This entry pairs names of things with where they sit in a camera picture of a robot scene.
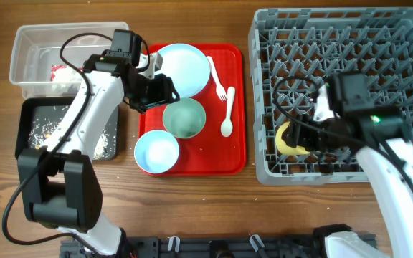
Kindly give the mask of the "green bowl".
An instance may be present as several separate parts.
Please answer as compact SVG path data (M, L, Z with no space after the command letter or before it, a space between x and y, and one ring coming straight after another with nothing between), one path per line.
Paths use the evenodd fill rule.
M188 139L198 135L206 124L206 111L202 104L191 98L181 98L166 106L163 126L176 138Z

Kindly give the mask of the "white napkin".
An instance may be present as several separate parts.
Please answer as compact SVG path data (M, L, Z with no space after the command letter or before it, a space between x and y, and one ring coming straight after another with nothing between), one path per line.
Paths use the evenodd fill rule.
M52 82L79 82L81 75L74 69L66 65L55 65L51 70Z

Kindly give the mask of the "white plastic spoon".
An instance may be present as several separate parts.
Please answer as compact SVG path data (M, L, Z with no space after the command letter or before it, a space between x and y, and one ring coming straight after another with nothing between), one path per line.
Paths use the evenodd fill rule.
M233 124L231 120L231 115L232 115L232 106L234 103L234 97L235 97L235 88L234 87L229 87L227 90L227 106L226 106L226 116L224 121L221 124L221 134L227 138L232 134L233 131Z

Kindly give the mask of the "yellow plastic cup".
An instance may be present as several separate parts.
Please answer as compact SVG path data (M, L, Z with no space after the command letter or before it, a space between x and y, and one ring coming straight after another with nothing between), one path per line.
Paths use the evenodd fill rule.
M297 146L296 148L290 147L286 144L286 142L283 140L283 133L286 131L288 128L290 122L284 122L276 132L275 136L275 145L277 150L282 154L282 155L305 155L305 154L310 154L309 151L304 149L304 147Z

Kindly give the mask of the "food scraps and rice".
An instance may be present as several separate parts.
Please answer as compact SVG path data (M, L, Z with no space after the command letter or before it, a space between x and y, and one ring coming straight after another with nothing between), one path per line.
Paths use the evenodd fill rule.
M28 146L39 148L44 140L57 129L69 109L69 105L38 106L34 109L28 136ZM108 161L117 152L118 108L113 111L95 147L93 159Z

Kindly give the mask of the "red snack wrapper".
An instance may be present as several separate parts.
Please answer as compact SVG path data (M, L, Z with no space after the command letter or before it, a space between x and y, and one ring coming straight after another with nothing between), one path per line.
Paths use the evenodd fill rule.
M51 68L50 81L65 81L69 78L70 72L68 71L68 66L66 65L53 65Z

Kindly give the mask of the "small light blue bowl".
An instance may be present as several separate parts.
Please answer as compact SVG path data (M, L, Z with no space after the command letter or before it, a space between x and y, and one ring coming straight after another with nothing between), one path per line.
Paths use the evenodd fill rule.
M144 133L134 148L137 165L150 174L161 174L170 170L179 159L179 154L178 141L164 130Z

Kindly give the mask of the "large light blue plate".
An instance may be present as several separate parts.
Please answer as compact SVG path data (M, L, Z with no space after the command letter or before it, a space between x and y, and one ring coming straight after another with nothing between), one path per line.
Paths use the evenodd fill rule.
M156 74L165 74L172 79L179 97L193 97L206 86L210 66L206 55L190 44L169 44L157 51L163 58L161 69Z

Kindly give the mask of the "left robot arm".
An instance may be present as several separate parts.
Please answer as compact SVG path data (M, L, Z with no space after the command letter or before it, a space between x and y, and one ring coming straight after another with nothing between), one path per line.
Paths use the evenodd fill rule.
M110 42L77 69L80 89L53 134L38 148L17 148L20 184L13 198L22 200L27 220L73 238L91 257L133 257L126 232L102 213L95 147L119 104L144 113L180 97L171 78L160 73L159 55L140 63L148 51L140 35L117 29Z

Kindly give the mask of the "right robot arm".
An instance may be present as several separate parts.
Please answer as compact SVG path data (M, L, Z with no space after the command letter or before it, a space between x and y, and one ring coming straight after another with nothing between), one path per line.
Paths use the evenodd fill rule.
M312 115L293 116L281 139L288 148L325 153L348 148L366 174L395 257L413 257L413 144L398 105L375 105L360 72L335 73L314 86Z

